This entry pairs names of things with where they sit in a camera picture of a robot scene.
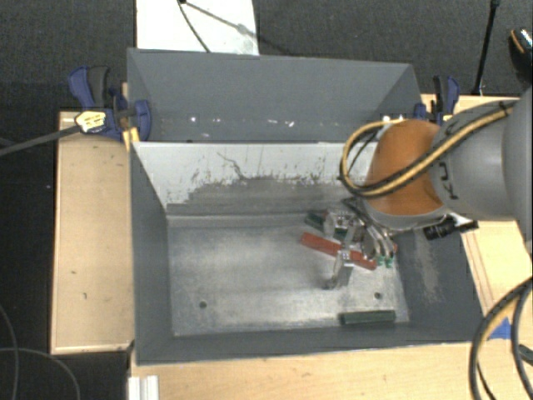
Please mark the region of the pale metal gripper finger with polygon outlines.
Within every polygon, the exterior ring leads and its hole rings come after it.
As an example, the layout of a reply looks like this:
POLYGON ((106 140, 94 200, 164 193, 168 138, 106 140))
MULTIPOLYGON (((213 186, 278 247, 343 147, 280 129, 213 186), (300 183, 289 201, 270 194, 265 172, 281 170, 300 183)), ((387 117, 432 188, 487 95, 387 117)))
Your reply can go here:
POLYGON ((351 275, 355 266, 353 264, 342 264, 336 270, 336 285, 338 287, 346 287, 350 282, 351 275))
POLYGON ((328 279, 325 283, 325 289, 336 289, 336 288, 343 288, 338 287, 336 285, 336 270, 339 268, 342 264, 348 264, 349 263, 349 252, 346 250, 341 250, 336 254, 336 260, 333 267, 333 274, 330 279, 328 279))

